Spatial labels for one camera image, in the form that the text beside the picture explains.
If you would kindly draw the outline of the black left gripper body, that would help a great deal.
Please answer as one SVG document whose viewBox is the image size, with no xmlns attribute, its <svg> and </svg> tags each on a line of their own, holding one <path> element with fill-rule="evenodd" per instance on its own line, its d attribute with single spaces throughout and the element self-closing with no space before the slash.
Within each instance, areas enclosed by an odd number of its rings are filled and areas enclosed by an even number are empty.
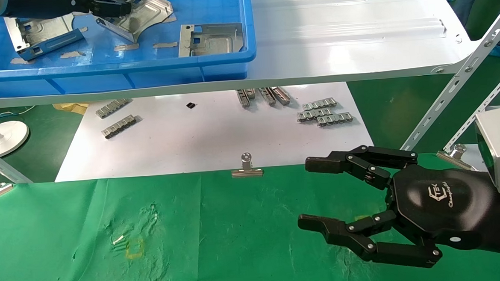
<svg viewBox="0 0 500 281">
<path fill-rule="evenodd" d="M 89 12 L 91 0 L 8 0 L 3 17 L 59 17 L 73 12 Z"/>
</svg>

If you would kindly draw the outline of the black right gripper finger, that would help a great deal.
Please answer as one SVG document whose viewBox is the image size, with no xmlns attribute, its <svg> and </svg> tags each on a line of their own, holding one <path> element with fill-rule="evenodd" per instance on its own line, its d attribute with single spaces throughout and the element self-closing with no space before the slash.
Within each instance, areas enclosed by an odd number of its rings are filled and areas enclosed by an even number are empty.
<svg viewBox="0 0 500 281">
<path fill-rule="evenodd" d="M 371 236 L 397 227 L 398 222 L 396 213 L 387 210 L 350 224 L 339 219 L 301 214 L 297 225 L 304 231 L 321 233 L 326 243 L 346 247 L 365 262 L 432 268 L 443 256 L 434 243 L 420 237 L 415 245 L 371 240 Z"/>
<path fill-rule="evenodd" d="M 347 173 L 384 190 L 392 183 L 391 174 L 385 168 L 401 170 L 417 163 L 418 155 L 413 151 L 365 145 L 350 151 L 332 151 L 327 157 L 308 157 L 305 170 L 323 174 Z"/>
</svg>

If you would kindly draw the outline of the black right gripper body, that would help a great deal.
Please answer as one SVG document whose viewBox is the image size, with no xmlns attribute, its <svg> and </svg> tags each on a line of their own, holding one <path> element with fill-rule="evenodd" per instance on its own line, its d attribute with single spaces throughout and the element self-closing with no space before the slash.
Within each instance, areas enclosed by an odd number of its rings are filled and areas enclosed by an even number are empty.
<svg viewBox="0 0 500 281">
<path fill-rule="evenodd" d="M 490 208 L 497 197 L 489 174 L 413 165 L 393 176 L 398 213 L 414 232 L 459 250 L 482 249 Z"/>
</svg>

